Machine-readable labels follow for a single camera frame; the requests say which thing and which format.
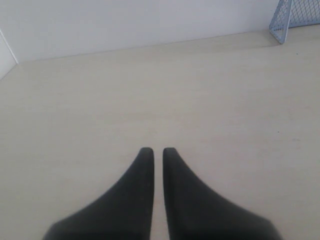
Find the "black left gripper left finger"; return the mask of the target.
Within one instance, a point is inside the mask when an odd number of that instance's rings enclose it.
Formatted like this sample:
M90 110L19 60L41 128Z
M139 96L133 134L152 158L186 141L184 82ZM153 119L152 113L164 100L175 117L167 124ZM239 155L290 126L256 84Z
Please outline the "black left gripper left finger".
M154 152L139 150L123 176L97 200L51 226L45 240L149 240Z

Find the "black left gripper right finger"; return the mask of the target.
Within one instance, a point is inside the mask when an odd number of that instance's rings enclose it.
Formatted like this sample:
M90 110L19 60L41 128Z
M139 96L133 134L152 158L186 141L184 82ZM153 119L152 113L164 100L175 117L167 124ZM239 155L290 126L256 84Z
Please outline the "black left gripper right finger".
M279 232L268 219L213 191L173 147L163 150L162 179L171 240L279 239Z

